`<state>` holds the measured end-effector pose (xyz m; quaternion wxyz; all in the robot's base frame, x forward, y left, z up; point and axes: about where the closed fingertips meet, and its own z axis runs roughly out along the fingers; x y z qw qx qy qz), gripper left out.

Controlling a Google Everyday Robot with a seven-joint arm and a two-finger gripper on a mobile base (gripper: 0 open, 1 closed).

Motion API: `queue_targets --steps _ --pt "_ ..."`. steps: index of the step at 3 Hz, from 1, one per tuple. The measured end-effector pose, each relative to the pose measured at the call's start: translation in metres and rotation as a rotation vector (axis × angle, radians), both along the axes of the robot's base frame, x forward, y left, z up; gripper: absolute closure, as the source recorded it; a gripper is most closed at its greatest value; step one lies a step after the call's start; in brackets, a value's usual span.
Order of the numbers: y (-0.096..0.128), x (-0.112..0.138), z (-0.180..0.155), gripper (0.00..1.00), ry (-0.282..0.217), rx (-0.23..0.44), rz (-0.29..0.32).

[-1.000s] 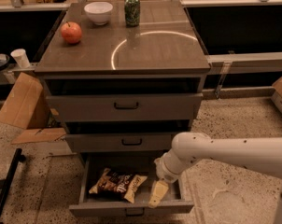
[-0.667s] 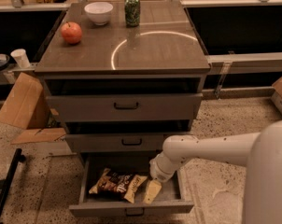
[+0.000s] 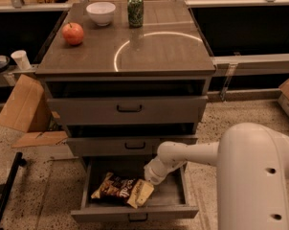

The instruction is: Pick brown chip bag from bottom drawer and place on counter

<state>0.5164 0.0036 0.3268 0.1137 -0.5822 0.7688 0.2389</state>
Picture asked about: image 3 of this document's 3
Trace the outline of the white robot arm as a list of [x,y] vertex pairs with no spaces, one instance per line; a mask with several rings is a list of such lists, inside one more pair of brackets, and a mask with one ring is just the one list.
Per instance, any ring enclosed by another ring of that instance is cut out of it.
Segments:
[[164,142],[144,178],[158,185],[188,162],[216,167],[218,230],[289,230],[289,136],[242,123],[218,142]]

